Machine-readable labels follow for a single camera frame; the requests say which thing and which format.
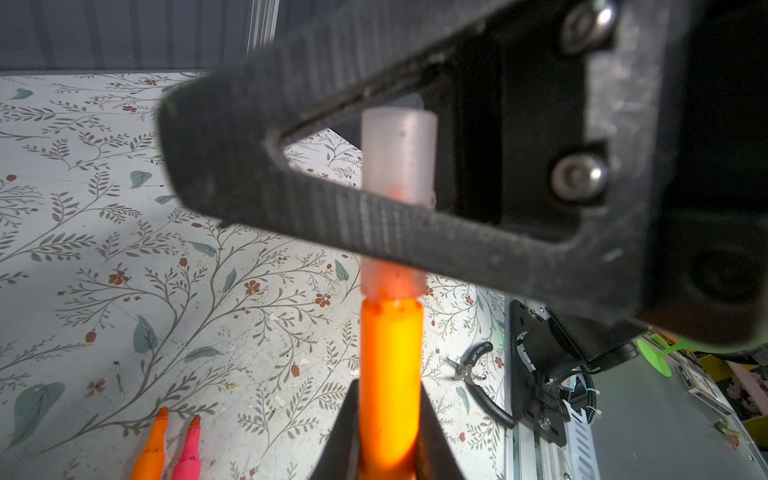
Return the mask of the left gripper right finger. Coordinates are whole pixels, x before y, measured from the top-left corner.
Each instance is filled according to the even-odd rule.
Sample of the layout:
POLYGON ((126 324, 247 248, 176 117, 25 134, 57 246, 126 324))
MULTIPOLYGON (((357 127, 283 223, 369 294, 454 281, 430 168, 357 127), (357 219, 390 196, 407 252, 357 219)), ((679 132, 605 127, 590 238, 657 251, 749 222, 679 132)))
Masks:
POLYGON ((424 386, 421 386, 416 439, 418 480, 464 480, 424 386))

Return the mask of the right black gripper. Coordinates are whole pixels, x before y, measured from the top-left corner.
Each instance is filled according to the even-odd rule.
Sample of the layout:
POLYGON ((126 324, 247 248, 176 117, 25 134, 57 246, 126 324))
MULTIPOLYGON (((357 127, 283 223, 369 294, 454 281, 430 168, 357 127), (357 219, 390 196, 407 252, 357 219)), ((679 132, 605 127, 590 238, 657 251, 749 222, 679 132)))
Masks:
POLYGON ((710 348, 767 340, 767 5, 689 1, 654 158, 640 319, 710 348))

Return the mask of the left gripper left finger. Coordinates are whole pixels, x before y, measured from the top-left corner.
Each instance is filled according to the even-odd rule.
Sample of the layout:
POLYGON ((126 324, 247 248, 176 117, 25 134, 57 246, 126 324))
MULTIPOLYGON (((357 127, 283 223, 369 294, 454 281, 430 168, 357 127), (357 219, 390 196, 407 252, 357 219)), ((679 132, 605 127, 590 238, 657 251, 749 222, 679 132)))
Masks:
POLYGON ((356 480, 359 466, 359 381, 353 380, 309 479, 356 480))

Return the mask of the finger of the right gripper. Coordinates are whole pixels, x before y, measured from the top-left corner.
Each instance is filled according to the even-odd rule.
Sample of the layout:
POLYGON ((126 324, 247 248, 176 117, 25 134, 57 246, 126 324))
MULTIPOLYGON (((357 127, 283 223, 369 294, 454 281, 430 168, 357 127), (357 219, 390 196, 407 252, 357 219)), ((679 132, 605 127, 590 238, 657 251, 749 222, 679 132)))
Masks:
POLYGON ((162 101, 182 203, 599 320, 651 304, 686 1, 353 1, 162 101))

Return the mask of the orange marker pen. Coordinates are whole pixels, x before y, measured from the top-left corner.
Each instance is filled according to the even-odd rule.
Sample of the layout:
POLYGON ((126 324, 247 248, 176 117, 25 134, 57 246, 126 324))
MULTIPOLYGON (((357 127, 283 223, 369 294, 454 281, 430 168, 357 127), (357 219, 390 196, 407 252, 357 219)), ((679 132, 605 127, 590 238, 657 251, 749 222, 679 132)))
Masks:
POLYGON ((419 432, 423 306, 365 300, 361 311, 359 430, 363 479, 413 479, 419 432))
POLYGON ((168 426, 168 408, 162 407, 152 424, 149 439, 136 459, 131 480, 160 480, 165 465, 165 435, 168 426))

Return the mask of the pink marker pen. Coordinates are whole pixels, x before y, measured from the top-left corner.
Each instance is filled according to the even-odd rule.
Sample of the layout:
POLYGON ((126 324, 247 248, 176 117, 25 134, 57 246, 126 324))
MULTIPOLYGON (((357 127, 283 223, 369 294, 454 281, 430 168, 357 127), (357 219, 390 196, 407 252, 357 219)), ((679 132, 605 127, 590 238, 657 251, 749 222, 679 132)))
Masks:
POLYGON ((200 434, 201 417, 196 415, 187 429, 183 450, 172 472, 172 480, 200 479, 202 466, 199 449, 200 434))

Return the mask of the translucent pink caps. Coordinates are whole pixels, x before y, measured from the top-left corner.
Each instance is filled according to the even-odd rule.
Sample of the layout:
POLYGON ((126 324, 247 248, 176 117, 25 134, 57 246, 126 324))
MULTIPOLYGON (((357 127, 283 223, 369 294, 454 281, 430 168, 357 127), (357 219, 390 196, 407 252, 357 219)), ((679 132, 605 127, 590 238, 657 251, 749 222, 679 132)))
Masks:
MULTIPOLYGON (((362 189, 409 205, 435 206, 438 117, 403 107, 369 108, 362 115, 362 189)), ((361 289, 371 301, 417 299, 427 273, 365 257, 361 289)))

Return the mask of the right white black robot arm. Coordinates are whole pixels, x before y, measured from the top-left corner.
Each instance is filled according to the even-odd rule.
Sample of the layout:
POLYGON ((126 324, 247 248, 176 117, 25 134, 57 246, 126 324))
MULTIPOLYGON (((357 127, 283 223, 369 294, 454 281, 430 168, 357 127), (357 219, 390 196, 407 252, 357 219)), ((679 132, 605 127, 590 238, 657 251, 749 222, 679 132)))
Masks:
POLYGON ((543 374, 653 326, 767 340, 763 1, 353 1, 180 87, 182 203, 546 303, 543 374), (292 170, 284 144, 404 93, 440 121, 437 206, 292 170))

